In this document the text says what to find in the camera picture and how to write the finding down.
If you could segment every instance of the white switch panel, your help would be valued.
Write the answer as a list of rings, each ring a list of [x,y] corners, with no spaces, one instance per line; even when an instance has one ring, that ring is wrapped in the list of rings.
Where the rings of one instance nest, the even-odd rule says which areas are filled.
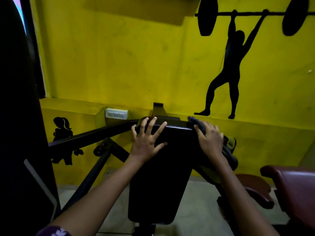
[[[128,110],[108,108],[105,111],[105,117],[116,118],[116,119],[127,119],[128,118]]]

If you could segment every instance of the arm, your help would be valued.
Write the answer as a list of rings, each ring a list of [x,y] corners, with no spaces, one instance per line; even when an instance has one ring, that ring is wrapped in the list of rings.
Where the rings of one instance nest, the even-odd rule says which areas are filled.
[[[244,51],[245,55],[250,50],[250,47],[252,46],[252,43],[254,42],[254,39],[259,31],[260,26],[262,25],[262,21],[265,19],[265,17],[268,15],[269,11],[265,9],[263,11],[263,15],[260,17],[259,21],[257,22],[255,28],[252,30],[250,35],[248,36],[246,43],[244,44]]]
[[[220,134],[219,128],[212,126],[211,123],[203,121],[203,124],[206,127],[206,135],[203,135],[198,126],[195,125],[200,146],[221,178],[221,186],[232,207],[241,235],[279,236],[258,210],[254,201],[230,168],[226,158],[222,155],[223,133]]]
[[[232,11],[231,22],[230,22],[230,25],[229,25],[229,31],[227,33],[227,36],[229,38],[231,38],[234,35],[235,31],[236,31],[236,26],[235,26],[236,14],[237,14],[237,10]]]
[[[135,131],[136,125],[132,126],[135,142],[123,166],[55,219],[50,226],[62,227],[72,236],[93,236],[97,233],[115,201],[132,177],[146,161],[167,145],[167,143],[161,143],[154,147],[156,139],[167,123],[164,122],[156,133],[151,135],[156,118],[151,120],[145,132],[147,121],[148,118],[142,121],[138,135]]]

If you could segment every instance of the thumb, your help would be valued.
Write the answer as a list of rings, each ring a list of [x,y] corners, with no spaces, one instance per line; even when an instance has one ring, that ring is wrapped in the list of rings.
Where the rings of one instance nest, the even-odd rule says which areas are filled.
[[[199,127],[198,127],[197,124],[194,125],[194,128],[195,128],[195,130],[196,130],[196,132],[197,132],[199,138],[200,138],[200,137],[204,137],[204,134],[203,134],[202,131],[199,129]]]
[[[154,148],[154,154],[157,154],[167,143],[161,143]]]

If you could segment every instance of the silhouette foot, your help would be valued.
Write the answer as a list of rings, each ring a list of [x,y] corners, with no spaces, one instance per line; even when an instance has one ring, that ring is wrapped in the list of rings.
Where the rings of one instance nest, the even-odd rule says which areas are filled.
[[[194,113],[195,115],[203,115],[203,116],[209,116],[210,115],[210,110],[204,110],[200,113]]]
[[[235,114],[231,114],[230,116],[229,116],[229,119],[234,119],[235,118]]]

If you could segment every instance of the black silhouette mural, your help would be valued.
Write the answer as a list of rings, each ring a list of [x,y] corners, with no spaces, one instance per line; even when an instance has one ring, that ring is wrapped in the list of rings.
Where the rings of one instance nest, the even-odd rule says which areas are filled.
[[[234,119],[235,109],[238,102],[238,82],[240,79],[239,67],[242,59],[250,50],[250,47],[258,33],[258,30],[262,24],[264,18],[268,15],[269,11],[264,10],[262,17],[259,19],[253,31],[248,36],[246,43],[243,45],[245,40],[245,34],[243,31],[236,31],[235,17],[237,11],[234,10],[231,14],[231,22],[228,30],[228,40],[225,48],[225,56],[223,69],[221,73],[210,83],[206,96],[206,107],[204,111],[195,113],[196,115],[209,116],[210,107],[215,96],[215,90],[225,83],[229,83],[230,86],[230,98],[232,102],[232,112],[229,119]]]
[[[72,128],[70,128],[69,121],[66,118],[56,117],[53,119],[53,122],[56,124],[58,128],[55,129],[54,135],[54,141],[61,140],[64,138],[72,137],[73,132],[71,131]],[[76,156],[83,155],[83,151],[81,149],[75,150],[74,154]],[[58,164],[62,159],[64,159],[66,165],[72,165],[72,151],[66,151],[61,152],[58,155],[56,155],[52,163]]]

